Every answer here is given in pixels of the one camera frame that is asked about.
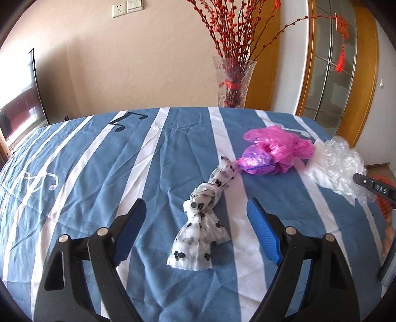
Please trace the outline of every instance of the television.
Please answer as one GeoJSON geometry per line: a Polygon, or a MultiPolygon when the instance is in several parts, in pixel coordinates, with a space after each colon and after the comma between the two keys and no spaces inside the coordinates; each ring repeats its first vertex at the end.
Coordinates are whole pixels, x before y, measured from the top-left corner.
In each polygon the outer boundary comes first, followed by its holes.
{"type": "Polygon", "coordinates": [[[10,150],[49,125],[38,91],[34,50],[0,71],[0,129],[10,150]]]}

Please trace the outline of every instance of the vase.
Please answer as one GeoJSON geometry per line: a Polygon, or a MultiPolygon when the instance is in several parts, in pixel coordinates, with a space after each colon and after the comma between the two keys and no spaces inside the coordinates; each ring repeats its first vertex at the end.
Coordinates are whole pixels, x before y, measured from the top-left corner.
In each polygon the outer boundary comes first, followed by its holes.
{"type": "Polygon", "coordinates": [[[213,57],[216,66],[219,107],[244,108],[256,61],[213,57]]]}

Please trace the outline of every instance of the pink plastic bag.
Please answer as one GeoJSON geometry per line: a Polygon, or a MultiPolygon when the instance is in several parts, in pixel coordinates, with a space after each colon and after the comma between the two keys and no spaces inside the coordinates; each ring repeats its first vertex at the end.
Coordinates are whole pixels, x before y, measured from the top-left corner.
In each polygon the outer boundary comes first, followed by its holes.
{"type": "Polygon", "coordinates": [[[250,130],[244,139],[254,145],[248,146],[237,162],[250,174],[286,173],[294,165],[295,157],[309,159],[314,154],[310,140],[301,139],[276,125],[250,130]]]}

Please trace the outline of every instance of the silver screw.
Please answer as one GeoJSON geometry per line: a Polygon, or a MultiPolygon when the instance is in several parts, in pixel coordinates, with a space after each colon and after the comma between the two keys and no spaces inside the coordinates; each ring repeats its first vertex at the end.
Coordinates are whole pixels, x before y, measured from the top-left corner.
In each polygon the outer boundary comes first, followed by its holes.
{"type": "Polygon", "coordinates": [[[333,241],[335,241],[335,237],[332,235],[332,234],[326,234],[326,240],[328,241],[328,242],[333,242],[333,241]]]}
{"type": "Polygon", "coordinates": [[[59,242],[60,243],[65,243],[69,239],[69,236],[67,235],[62,235],[59,237],[59,242]]]}
{"type": "Polygon", "coordinates": [[[104,235],[107,235],[108,232],[109,232],[109,230],[106,227],[103,227],[103,228],[98,229],[97,234],[99,236],[104,236],[104,235]]]}
{"type": "Polygon", "coordinates": [[[294,227],[287,227],[286,228],[286,233],[288,235],[295,235],[297,233],[297,230],[294,227]]]}

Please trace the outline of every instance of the plastic bag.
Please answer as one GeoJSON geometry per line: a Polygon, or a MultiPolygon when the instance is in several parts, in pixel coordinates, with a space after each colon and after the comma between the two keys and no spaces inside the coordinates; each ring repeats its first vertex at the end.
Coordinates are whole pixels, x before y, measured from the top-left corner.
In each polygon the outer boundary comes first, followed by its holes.
{"type": "Polygon", "coordinates": [[[367,170],[360,154],[355,149],[350,149],[344,138],[335,136],[326,142],[318,140],[314,146],[315,153],[308,161],[305,173],[316,184],[344,196],[353,206],[355,199],[360,203],[376,199],[375,194],[353,181],[355,173],[366,175],[367,170]]]}
{"type": "Polygon", "coordinates": [[[254,145],[245,149],[237,163],[250,174],[286,173],[294,165],[295,157],[309,159],[314,154],[310,140],[301,139],[276,125],[250,130],[244,139],[254,145]]]}

